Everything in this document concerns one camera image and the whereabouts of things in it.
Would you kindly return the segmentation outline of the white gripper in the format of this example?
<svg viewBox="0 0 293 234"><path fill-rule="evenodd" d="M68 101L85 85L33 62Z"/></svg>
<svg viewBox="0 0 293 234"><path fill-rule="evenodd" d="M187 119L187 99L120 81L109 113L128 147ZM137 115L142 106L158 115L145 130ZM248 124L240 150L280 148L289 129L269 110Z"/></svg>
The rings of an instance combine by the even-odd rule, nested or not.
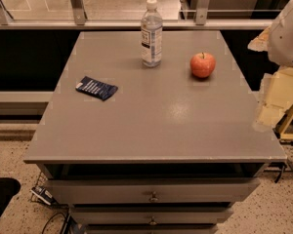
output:
<svg viewBox="0 0 293 234"><path fill-rule="evenodd" d="M247 48L268 51L269 60L281 66L274 74L264 75L255 113L257 129L274 128L293 105L293 0L275 18L271 29L264 29Z"/></svg>

